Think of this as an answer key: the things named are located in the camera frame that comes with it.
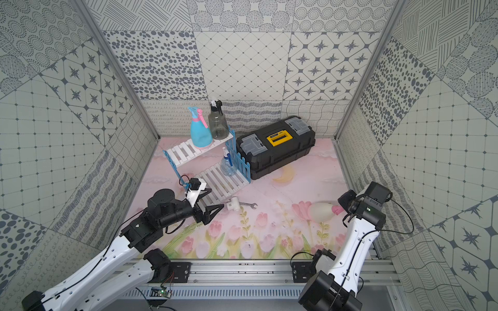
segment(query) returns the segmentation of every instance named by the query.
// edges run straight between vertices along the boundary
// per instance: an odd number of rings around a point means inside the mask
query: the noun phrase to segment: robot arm
[[[132,268],[105,281],[118,267],[144,252],[163,236],[163,229],[192,216],[209,224],[223,204],[200,208],[197,202],[211,192],[203,179],[192,178],[186,198],[175,199],[170,189],[157,191],[139,217],[127,225],[107,249],[70,277],[44,293],[34,291],[22,300],[25,311],[98,311],[124,291],[150,280],[165,280],[171,261],[159,249],[149,251]]]
[[[348,233],[341,252],[334,256],[319,250],[313,256],[311,277],[299,297],[308,311],[360,311],[362,303],[356,299],[360,270],[370,245],[385,224],[380,209],[392,197],[391,191],[371,182],[361,195],[349,190],[339,198],[348,213]]]
[[[149,251],[133,267],[105,281],[119,266],[144,252],[162,237],[163,228],[192,216],[197,223],[209,224],[224,205],[201,209],[197,202],[211,189],[202,179],[191,179],[186,199],[174,198],[173,191],[159,190],[147,208],[126,226],[119,237],[73,275],[45,293],[34,291],[22,300],[25,311],[99,311],[123,292],[170,275],[171,261],[159,249]],[[304,287],[299,303],[308,311],[359,311],[356,299],[358,276],[370,245],[385,224],[382,204],[390,200],[389,189],[372,182],[364,194],[352,190],[339,198],[349,216],[346,242],[339,255],[319,250],[313,256],[315,275]]]

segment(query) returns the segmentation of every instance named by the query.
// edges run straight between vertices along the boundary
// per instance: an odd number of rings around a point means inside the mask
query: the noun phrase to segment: star pattern tile
[[[94,136],[106,145],[129,110],[131,100],[93,39],[40,73],[52,90]]]
[[[498,195],[429,228],[475,310],[496,310]]]
[[[295,32],[291,35],[285,100],[350,100],[378,32]]]

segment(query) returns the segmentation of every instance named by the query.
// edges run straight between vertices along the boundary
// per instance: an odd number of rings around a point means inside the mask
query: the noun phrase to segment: wire
[[[341,283],[341,287],[339,287],[339,290],[337,291],[337,294],[336,294],[336,296],[334,297],[334,300],[332,300],[332,304],[331,304],[331,305],[330,305],[330,307],[329,307],[329,311],[332,309],[332,306],[334,305],[334,302],[336,301],[337,296],[339,296],[339,292],[341,291],[342,286],[344,285],[344,282],[346,281],[346,277],[347,277],[347,276],[348,276],[348,274],[349,274],[349,269],[351,269],[351,265],[353,264],[353,260],[354,260],[354,258],[355,258],[355,256],[356,256],[356,252],[358,251],[358,248],[359,248],[359,247],[360,247],[360,245],[362,244],[362,240],[363,240],[363,238],[365,238],[368,234],[370,234],[370,233],[372,233],[372,232],[377,232],[377,231],[378,231],[378,232],[381,232],[381,231],[384,231],[384,232],[394,232],[394,233],[399,233],[399,234],[412,234],[412,233],[414,232],[414,230],[415,230],[415,226],[413,225],[413,221],[411,220],[410,214],[408,214],[408,212],[407,212],[407,211],[406,211],[406,210],[405,210],[405,209],[404,209],[401,205],[399,205],[399,203],[398,203],[398,202],[396,202],[395,200],[393,200],[393,199],[392,199],[392,197],[391,197],[390,201],[393,201],[394,203],[396,203],[396,204],[397,204],[397,205],[398,205],[398,206],[399,206],[399,207],[403,210],[403,212],[405,212],[405,214],[408,216],[408,219],[410,219],[410,222],[411,222],[411,231],[410,231],[410,232],[399,232],[399,231],[395,231],[395,230],[380,229],[380,230],[372,230],[372,231],[370,231],[370,232],[365,233],[365,234],[361,237],[360,242],[358,243],[358,245],[356,246],[355,252],[353,253],[353,257],[351,258],[351,262],[349,263],[349,267],[348,267],[348,269],[346,270],[346,274],[344,275],[344,279],[343,279],[343,281],[342,281],[342,283]]]
[[[358,278],[362,280],[362,286],[360,287],[360,289],[358,290],[356,295],[358,295],[360,293],[360,291],[363,289],[363,285],[365,285],[365,281],[363,280],[363,278],[362,277],[358,277]]]
[[[180,229],[180,227],[183,225],[183,223],[184,223],[184,222],[185,222],[185,220],[183,220],[183,221],[182,221],[182,223],[181,223],[178,227],[176,227],[173,231],[171,231],[171,232],[168,232],[168,227],[166,227],[166,230],[165,230],[164,232],[165,232],[166,234],[172,234],[172,233],[174,233],[176,230]]]
[[[138,287],[135,287],[135,289],[142,294],[143,298],[145,299],[145,301],[147,302],[147,304],[149,306],[150,311],[152,311],[152,306],[150,305],[149,300],[147,300],[147,297],[142,293],[141,290],[138,289]]]
[[[113,241],[114,241],[114,237],[115,237],[115,236],[116,236],[116,234],[118,233],[118,231],[119,231],[119,229],[121,228],[121,226],[122,226],[123,224],[125,224],[127,221],[129,221],[130,219],[132,219],[133,217],[137,216],[137,215],[138,215],[139,213],[141,213],[141,212],[143,212],[143,211],[141,210],[141,211],[137,212],[135,215],[133,215],[133,216],[131,216],[130,218],[128,218],[127,220],[123,221],[123,223],[122,223],[122,224],[120,224],[120,225],[118,226],[118,228],[117,228],[117,229],[116,229],[116,231],[114,232],[114,235],[112,236],[112,240],[111,240],[111,242],[109,243],[109,246],[107,247],[107,249],[106,249],[105,253],[104,253],[104,254],[103,254],[103,256],[99,259],[99,261],[95,264],[95,266],[94,266],[94,267],[93,267],[93,268],[92,268],[92,269],[91,269],[91,270],[90,270],[90,271],[89,271],[89,272],[88,272],[88,273],[87,273],[84,277],[82,277],[79,281],[77,281],[76,283],[74,283],[74,284],[73,284],[73,285],[71,285],[70,287],[68,287],[68,288],[66,288],[66,289],[61,290],[60,292],[58,292],[58,293],[54,294],[54,296],[52,296],[52,297],[50,297],[49,299],[47,299],[47,300],[45,300],[45,301],[41,302],[41,303],[40,303],[39,305],[37,305],[36,307],[32,307],[30,310],[35,310],[35,309],[36,309],[36,308],[38,308],[40,305],[43,305],[44,303],[46,303],[47,301],[51,300],[52,298],[59,296],[61,293],[65,292],[66,290],[68,290],[68,289],[70,289],[70,288],[72,288],[73,286],[75,286],[76,284],[78,284],[78,283],[80,283],[82,280],[84,280],[87,276],[89,276],[89,275],[90,275],[90,273],[92,273],[92,272],[95,270],[95,268],[96,268],[96,267],[100,264],[100,262],[102,261],[102,258],[105,258],[105,257],[106,257],[106,254],[107,254],[107,252],[109,251],[109,249],[111,248],[111,245],[112,245],[112,243],[113,243]]]
[[[182,185],[182,183],[181,183],[180,181],[183,181],[183,179],[182,179],[182,177],[183,177],[183,176],[185,176],[185,177],[187,177],[187,178],[188,178],[188,182],[187,182],[187,184],[189,184],[189,183],[190,183],[190,178],[189,178],[187,175],[182,175],[182,176],[180,176],[180,179],[178,180],[178,183],[179,183],[179,184],[180,184],[180,186],[182,186],[182,187],[183,187],[183,185]]]
[[[290,267],[291,267],[292,269],[294,269],[294,268],[292,267],[292,259],[294,259],[294,257],[296,257],[296,256],[297,256],[297,255],[299,255],[299,254],[308,254],[308,255],[310,255],[311,257],[313,257],[313,255],[311,255],[311,254],[310,254],[310,253],[308,253],[308,252],[297,252],[297,253],[295,253],[295,254],[294,254],[294,255],[292,255],[292,257],[290,258]]]

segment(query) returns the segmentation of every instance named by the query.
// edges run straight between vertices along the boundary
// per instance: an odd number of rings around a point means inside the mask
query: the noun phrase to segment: polka dot pattern
[[[0,210],[0,293],[25,264],[46,228]]]
[[[104,31],[104,34],[141,99],[207,99],[193,32]]]
[[[359,103],[381,146],[433,77],[429,68],[391,38]]]

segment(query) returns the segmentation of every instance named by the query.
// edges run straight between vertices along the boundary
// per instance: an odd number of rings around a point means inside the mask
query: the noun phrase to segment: white bottle
[[[309,215],[314,222],[326,222],[343,211],[344,209],[337,201],[332,201],[331,203],[318,202],[310,206]]]

